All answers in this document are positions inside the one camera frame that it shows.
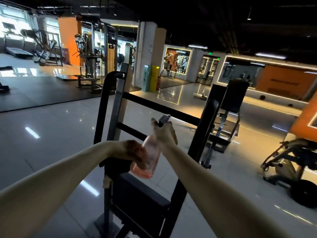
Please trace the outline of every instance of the orange column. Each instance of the orange column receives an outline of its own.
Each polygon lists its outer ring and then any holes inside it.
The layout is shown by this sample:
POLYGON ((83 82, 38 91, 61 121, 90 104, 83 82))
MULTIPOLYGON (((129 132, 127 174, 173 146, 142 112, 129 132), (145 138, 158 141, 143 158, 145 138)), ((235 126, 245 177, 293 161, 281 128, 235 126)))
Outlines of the orange column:
POLYGON ((311 98, 290 129, 297 138, 305 138, 317 142, 317 127, 313 126, 317 118, 317 93, 311 98))
POLYGON ((58 18, 59 29, 61 34, 61 42, 64 48, 68 49, 69 61, 71 65, 80 66, 80 58, 77 57, 77 45, 75 35, 81 33, 81 22, 76 20, 76 17, 60 17, 58 18))

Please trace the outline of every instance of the wheel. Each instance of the wheel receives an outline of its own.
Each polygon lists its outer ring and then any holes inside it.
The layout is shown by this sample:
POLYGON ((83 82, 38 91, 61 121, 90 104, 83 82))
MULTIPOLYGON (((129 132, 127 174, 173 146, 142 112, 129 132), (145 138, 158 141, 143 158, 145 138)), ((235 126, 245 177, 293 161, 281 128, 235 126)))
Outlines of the wheel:
POLYGON ((308 180, 299 180, 291 186, 290 195, 297 203, 308 208, 317 206, 317 185, 308 180))

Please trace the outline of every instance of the ceiling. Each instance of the ceiling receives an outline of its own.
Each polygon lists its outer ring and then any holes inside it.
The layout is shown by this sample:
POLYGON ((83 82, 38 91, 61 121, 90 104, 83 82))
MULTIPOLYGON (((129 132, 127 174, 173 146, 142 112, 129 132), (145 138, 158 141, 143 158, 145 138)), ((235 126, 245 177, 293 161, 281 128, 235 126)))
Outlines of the ceiling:
POLYGON ((171 45, 199 44, 210 51, 251 56, 266 52, 286 56, 293 62, 317 64, 317 1, 23 1, 34 8, 60 6, 54 10, 59 15, 89 13, 105 19, 153 21, 167 29, 166 43, 171 45))

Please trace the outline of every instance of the person's right arm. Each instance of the person's right arm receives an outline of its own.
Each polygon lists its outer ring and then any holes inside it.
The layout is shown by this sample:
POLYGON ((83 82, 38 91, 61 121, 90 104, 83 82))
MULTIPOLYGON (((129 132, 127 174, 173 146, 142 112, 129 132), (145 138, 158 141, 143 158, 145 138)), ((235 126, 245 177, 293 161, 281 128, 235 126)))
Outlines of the person's right arm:
POLYGON ((152 119, 152 127, 163 155, 218 238, 290 237, 249 200, 177 147, 171 122, 159 128, 152 119))

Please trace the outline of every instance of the yellow box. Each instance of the yellow box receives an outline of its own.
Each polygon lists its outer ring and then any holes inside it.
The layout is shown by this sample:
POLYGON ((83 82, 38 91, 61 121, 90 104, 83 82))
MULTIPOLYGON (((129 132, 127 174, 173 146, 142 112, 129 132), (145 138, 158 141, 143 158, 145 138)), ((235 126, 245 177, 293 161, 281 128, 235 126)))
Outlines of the yellow box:
POLYGON ((151 75, 151 82, 150 82, 150 92, 156 92, 156 85, 158 83, 159 77, 159 67, 152 65, 152 75, 151 75))

